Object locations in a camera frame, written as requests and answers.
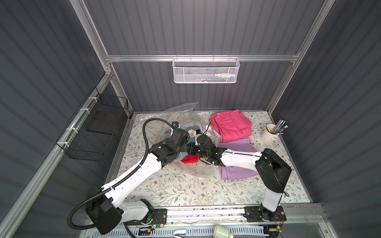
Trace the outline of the clear plastic vacuum bag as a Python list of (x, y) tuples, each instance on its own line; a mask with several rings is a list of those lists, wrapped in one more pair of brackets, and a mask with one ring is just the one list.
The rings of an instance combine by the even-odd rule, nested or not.
[[(197, 105), (198, 102), (180, 104), (166, 109), (165, 111), (158, 114), (149, 114), (140, 120), (142, 123), (144, 123), (151, 118), (160, 118), (169, 123), (179, 122), (179, 127), (183, 130), (188, 131), (191, 129), (200, 129), (201, 134), (204, 133), (207, 135), (212, 140), (212, 142), (218, 146), (221, 140), (221, 136), (217, 133), (214, 126), (211, 126), (207, 120), (202, 119), (201, 116), (196, 113), (194, 109)], [(165, 130), (167, 129), (170, 128), (163, 122), (150, 122), (146, 130), (149, 135), (149, 140), (151, 140), (150, 144), (156, 144), (164, 139), (167, 139), (165, 137)], [(195, 137), (190, 138), (188, 144), (191, 143), (195, 143)], [(177, 169), (196, 177), (209, 179), (214, 176), (215, 169), (212, 167), (212, 165), (203, 163), (201, 159), (194, 164), (182, 163), (181, 160), (187, 155), (187, 152), (181, 152), (179, 156), (169, 164), (169, 166), (172, 169)]]

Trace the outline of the pink cloth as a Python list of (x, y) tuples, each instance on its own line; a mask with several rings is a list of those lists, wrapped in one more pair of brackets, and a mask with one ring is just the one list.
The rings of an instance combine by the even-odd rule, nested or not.
[(216, 113), (211, 120), (222, 142), (252, 136), (252, 122), (239, 110)]

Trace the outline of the purple cloth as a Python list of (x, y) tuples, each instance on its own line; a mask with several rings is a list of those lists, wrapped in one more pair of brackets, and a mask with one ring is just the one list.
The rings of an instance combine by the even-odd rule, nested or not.
[[(241, 152), (257, 152), (255, 147), (251, 144), (250, 139), (247, 137), (235, 141), (221, 142), (219, 147)], [(218, 168), (221, 178), (226, 180), (247, 179), (258, 175), (257, 171), (241, 167), (227, 166)]]

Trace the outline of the blue grey cloth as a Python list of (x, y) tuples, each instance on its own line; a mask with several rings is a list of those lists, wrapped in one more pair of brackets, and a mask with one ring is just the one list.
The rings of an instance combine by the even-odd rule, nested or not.
[(173, 130), (167, 130), (165, 133), (165, 137), (170, 138), (172, 134), (173, 134)]

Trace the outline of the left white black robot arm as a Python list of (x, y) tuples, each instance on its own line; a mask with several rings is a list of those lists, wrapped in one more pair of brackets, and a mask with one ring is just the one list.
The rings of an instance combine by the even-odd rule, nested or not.
[(143, 159), (124, 174), (102, 186), (105, 194), (85, 207), (87, 215), (100, 234), (105, 235), (120, 223), (138, 221), (149, 224), (154, 216), (153, 206), (146, 200), (124, 202), (138, 185), (164, 166), (174, 161), (190, 138), (183, 129), (174, 129), (169, 138), (152, 145)]

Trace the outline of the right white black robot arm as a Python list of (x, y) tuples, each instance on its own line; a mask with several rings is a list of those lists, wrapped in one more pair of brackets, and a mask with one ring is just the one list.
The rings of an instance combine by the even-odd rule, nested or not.
[(292, 169), (272, 149), (266, 148), (262, 152), (235, 151), (217, 147), (208, 136), (201, 135), (195, 143), (188, 144), (187, 153), (204, 158), (209, 165), (234, 166), (258, 172), (266, 187), (261, 212), (276, 213)]

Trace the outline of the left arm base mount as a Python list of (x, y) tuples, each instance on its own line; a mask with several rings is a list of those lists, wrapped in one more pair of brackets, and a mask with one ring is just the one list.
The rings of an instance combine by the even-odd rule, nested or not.
[(142, 221), (132, 220), (132, 221), (128, 221), (127, 224), (129, 226), (157, 225), (159, 227), (160, 226), (163, 227), (167, 222), (167, 213), (168, 213), (167, 209), (154, 209), (153, 212), (148, 213), (146, 220), (145, 218)]

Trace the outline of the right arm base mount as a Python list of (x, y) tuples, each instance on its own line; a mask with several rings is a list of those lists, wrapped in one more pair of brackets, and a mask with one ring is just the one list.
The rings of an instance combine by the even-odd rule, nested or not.
[(259, 206), (245, 206), (243, 216), (248, 222), (285, 222), (287, 220), (282, 206), (277, 206), (275, 211), (270, 211)]

